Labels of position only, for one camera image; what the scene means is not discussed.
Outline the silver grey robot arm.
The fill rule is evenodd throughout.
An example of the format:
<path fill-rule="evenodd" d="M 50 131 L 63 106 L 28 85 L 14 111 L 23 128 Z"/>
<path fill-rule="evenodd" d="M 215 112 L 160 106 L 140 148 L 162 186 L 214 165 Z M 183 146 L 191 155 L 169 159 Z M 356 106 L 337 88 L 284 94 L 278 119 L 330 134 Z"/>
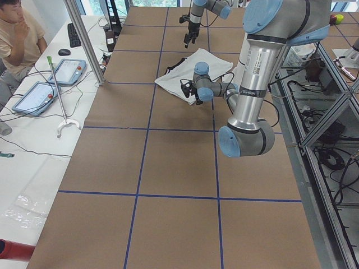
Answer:
<path fill-rule="evenodd" d="M 199 62 L 190 82 L 181 85 L 198 103 L 223 97 L 233 114 L 219 129 L 219 146 L 228 157 L 267 153 L 275 136 L 259 117 L 276 57 L 283 46 L 311 44 L 329 32 L 330 1 L 251 1 L 243 16 L 248 50 L 243 75 L 234 83 L 213 82 L 209 66 Z"/>
<path fill-rule="evenodd" d="M 199 36 L 200 27 L 209 27 L 211 24 L 204 26 L 201 21 L 205 11 L 210 11 L 215 14 L 216 17 L 227 19 L 231 9 L 233 7 L 233 1 L 218 1 L 218 0 L 194 0 L 190 1 L 190 8 L 187 14 L 182 15 L 179 18 L 179 23 L 188 23 L 188 33 L 185 34 L 183 43 L 185 48 L 188 48 L 190 43 L 195 44 L 196 39 Z"/>

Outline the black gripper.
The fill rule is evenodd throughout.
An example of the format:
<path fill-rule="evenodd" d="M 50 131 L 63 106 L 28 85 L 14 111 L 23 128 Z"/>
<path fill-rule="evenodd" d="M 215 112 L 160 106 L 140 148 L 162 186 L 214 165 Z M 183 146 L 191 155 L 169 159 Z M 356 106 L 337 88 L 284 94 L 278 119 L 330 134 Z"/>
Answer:
<path fill-rule="evenodd" d="M 190 42 L 195 44 L 195 41 L 199 35 L 199 30 L 200 30 L 200 24 L 193 22 L 190 22 L 188 24 L 188 33 L 185 34 L 185 38 L 183 41 L 186 49 L 188 48 L 188 44 Z"/>
<path fill-rule="evenodd" d="M 201 105 L 202 104 L 202 100 L 200 100 L 199 98 L 199 95 L 198 95 L 198 92 L 197 92 L 197 88 L 195 86 L 195 83 L 193 81 L 190 81 L 188 83 L 188 86 L 189 86 L 189 97 L 192 97 L 194 96 L 195 99 L 196 99 L 196 105 Z"/>

